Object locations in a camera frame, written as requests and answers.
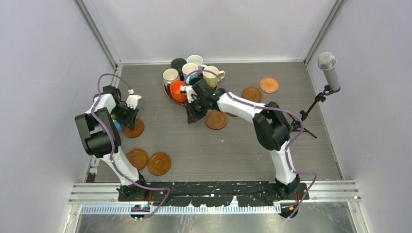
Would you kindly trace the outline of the yellow cream mug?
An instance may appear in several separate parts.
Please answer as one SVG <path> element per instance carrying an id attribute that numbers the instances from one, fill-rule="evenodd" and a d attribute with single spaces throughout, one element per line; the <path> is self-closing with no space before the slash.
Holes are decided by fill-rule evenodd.
<path id="1" fill-rule="evenodd" d="M 220 79 L 225 77 L 225 71 L 219 70 L 215 66 L 204 66 L 202 74 L 207 84 L 212 88 L 215 88 L 218 85 L 218 77 Z"/>

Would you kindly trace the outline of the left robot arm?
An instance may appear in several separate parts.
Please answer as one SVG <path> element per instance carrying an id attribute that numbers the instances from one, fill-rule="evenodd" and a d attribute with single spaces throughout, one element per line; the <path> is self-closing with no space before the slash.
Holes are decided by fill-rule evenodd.
<path id="1" fill-rule="evenodd" d="M 119 178 L 117 191 L 120 196 L 143 201 L 149 195 L 149 188 L 121 149 L 120 133 L 112 119 L 115 116 L 124 128 L 135 128 L 137 105 L 142 97 L 132 89 L 128 92 L 127 100 L 122 101 L 118 88 L 103 87 L 101 93 L 94 95 L 92 106 L 75 117 L 75 124 L 85 152 L 107 163 Z"/>

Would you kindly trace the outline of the wooden coaster four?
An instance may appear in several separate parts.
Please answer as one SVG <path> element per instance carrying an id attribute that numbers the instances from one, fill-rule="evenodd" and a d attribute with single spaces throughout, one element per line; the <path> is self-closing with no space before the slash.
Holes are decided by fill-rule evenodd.
<path id="1" fill-rule="evenodd" d="M 149 157 L 145 150 L 143 149 L 133 149 L 130 150 L 126 157 L 133 167 L 138 171 L 144 169 L 148 163 Z"/>

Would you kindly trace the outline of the dark green mug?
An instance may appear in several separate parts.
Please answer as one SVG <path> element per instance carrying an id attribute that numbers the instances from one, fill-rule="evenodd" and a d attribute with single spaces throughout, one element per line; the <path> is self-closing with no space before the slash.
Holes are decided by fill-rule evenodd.
<path id="1" fill-rule="evenodd" d="M 188 77 L 186 80 L 186 84 L 187 85 L 195 85 L 197 82 L 199 82 L 200 80 L 202 80 L 202 77 Z"/>

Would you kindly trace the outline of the wooden coaster five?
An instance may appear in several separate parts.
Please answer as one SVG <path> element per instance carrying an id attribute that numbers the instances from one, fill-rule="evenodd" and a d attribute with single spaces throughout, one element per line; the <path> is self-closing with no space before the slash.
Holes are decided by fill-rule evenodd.
<path id="1" fill-rule="evenodd" d="M 165 175 L 171 168 L 172 161 L 168 154 L 164 152 L 154 153 L 148 160 L 148 171 L 155 176 Z"/>

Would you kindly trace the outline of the wooden coaster one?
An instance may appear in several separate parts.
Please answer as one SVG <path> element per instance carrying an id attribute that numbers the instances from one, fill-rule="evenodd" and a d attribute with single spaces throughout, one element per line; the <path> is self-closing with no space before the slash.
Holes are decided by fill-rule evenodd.
<path id="1" fill-rule="evenodd" d="M 232 117 L 238 117 L 237 115 L 235 115 L 235 114 L 233 114 L 233 113 L 230 113 L 230 112 L 226 112 L 229 116 L 232 116 Z"/>

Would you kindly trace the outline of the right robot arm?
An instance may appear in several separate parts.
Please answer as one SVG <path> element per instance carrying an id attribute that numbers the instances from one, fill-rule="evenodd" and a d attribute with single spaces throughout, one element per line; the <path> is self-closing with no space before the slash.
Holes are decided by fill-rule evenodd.
<path id="1" fill-rule="evenodd" d="M 215 90 L 205 80 L 194 85 L 182 85 L 178 90 L 187 97 L 184 107 L 189 124 L 205 117 L 209 110 L 231 113 L 250 122 L 258 142 L 272 158 L 278 195 L 290 199 L 296 194 L 300 177 L 292 163 L 289 149 L 291 126 L 284 116 L 284 109 L 280 109 L 273 101 L 268 104 L 256 103 L 224 88 Z"/>

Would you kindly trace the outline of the wooden coaster six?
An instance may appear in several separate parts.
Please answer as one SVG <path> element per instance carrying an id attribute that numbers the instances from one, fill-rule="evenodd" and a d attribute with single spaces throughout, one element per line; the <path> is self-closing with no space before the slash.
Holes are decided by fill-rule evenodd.
<path id="1" fill-rule="evenodd" d="M 254 87 L 254 86 L 245 88 L 242 91 L 241 96 L 243 99 L 253 101 L 253 102 L 260 102 L 263 98 L 262 92 L 257 87 Z"/>

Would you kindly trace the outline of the wooden coaster two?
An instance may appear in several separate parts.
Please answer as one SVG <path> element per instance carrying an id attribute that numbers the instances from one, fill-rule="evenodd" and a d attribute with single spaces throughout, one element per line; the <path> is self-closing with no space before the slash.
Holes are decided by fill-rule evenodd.
<path id="1" fill-rule="evenodd" d="M 227 125 L 225 113 L 213 110 L 206 115 L 206 125 L 212 130 L 221 130 Z"/>

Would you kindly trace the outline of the wooden coaster three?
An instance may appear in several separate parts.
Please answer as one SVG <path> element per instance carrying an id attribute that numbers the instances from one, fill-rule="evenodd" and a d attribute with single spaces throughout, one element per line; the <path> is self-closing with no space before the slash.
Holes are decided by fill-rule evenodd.
<path id="1" fill-rule="evenodd" d="M 144 129 L 145 125 L 143 121 L 139 118 L 136 118 L 134 128 L 130 129 L 127 127 L 123 127 L 122 132 L 128 138 L 137 138 L 144 132 Z"/>

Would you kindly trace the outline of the orange black mug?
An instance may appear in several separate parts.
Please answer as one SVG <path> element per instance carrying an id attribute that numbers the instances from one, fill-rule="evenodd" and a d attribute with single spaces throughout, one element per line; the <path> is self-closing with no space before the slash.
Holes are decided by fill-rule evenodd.
<path id="1" fill-rule="evenodd" d="M 175 81 L 170 85 L 170 91 L 180 94 L 179 87 L 185 85 L 183 81 Z"/>

